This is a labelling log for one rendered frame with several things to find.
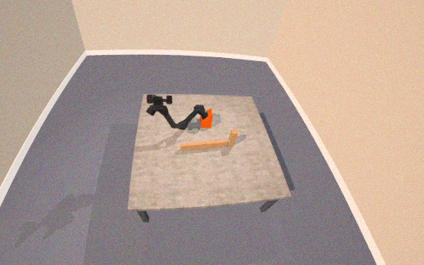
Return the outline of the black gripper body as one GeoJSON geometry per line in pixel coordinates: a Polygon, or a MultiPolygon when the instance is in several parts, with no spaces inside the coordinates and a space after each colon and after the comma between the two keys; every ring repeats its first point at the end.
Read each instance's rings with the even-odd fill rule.
{"type": "MultiPolygon", "coordinates": [[[[163,99],[163,96],[156,96],[154,98],[154,105],[155,105],[155,103],[163,104],[163,102],[166,102],[166,104],[172,104],[172,96],[171,96],[171,103],[167,103],[167,97],[166,97],[166,99],[163,99]]],[[[151,102],[149,102],[149,95],[147,95],[147,103],[151,103],[151,102]]]]}

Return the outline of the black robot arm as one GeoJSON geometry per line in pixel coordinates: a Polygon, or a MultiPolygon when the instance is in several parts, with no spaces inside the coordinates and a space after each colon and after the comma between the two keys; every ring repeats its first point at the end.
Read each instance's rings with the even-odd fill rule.
{"type": "Polygon", "coordinates": [[[175,123],[175,121],[172,119],[171,115],[169,114],[169,111],[167,109],[166,106],[162,105],[162,104],[157,104],[155,103],[154,105],[154,101],[153,101],[153,105],[150,105],[148,107],[148,109],[146,110],[146,112],[151,115],[154,116],[154,114],[156,112],[160,112],[160,114],[163,114],[164,117],[166,118],[166,120],[168,121],[168,123],[171,125],[172,128],[176,128],[176,129],[186,129],[186,127],[188,126],[188,123],[197,115],[199,114],[200,116],[202,116],[202,119],[205,119],[208,117],[208,112],[205,112],[205,108],[203,105],[197,104],[194,106],[194,110],[181,122],[179,123],[175,123]]]}

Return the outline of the wooden post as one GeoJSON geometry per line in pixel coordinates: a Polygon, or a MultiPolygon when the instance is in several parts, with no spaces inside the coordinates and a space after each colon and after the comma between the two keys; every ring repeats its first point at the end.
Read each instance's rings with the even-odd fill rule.
{"type": "Polygon", "coordinates": [[[234,146],[235,141],[237,139],[237,135],[238,135],[237,129],[231,129],[230,136],[229,136],[229,141],[230,142],[228,142],[228,144],[229,144],[228,147],[233,147],[234,146]]]}

